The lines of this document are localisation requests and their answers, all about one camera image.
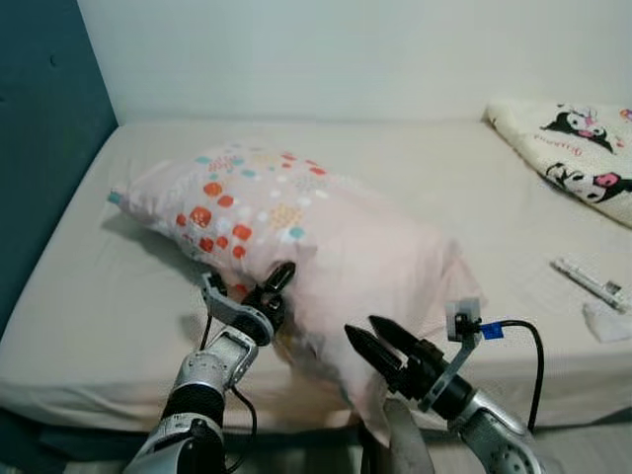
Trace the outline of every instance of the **mattress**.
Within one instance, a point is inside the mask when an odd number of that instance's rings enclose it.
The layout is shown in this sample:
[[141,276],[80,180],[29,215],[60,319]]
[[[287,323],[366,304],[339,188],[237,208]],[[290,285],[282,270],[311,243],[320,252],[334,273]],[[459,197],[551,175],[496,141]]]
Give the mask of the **mattress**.
[[[541,333],[540,425],[588,423],[631,404],[631,345],[598,343],[581,313],[592,297],[548,266],[567,257],[632,287],[631,231],[554,192],[485,124],[182,121],[124,125],[97,156],[6,329],[0,406],[52,425],[154,425],[182,358],[199,342],[204,267],[106,197],[112,184],[161,160],[251,137],[360,178],[456,237],[489,300],[483,318],[525,319]],[[462,374],[526,419],[535,349],[521,329],[506,335],[482,343]],[[458,350],[444,335],[434,342],[446,356]],[[292,370],[273,347],[260,352],[240,387],[264,431],[352,419],[335,386]],[[443,426],[434,416],[418,418],[427,428]],[[250,427],[232,398],[225,425]]]

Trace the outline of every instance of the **polka dot pillowcase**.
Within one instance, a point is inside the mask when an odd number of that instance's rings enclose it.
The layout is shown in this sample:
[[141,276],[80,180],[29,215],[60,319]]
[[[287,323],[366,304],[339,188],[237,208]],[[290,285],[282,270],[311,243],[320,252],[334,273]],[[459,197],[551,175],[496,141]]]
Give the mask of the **polka dot pillowcase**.
[[383,442],[386,387],[344,325],[368,327],[378,314],[421,336],[442,330],[446,301],[480,294],[454,242],[285,150],[234,143],[161,163],[114,188],[110,201],[229,285],[248,287],[295,262],[284,294],[292,315],[277,344],[299,369],[336,383]]

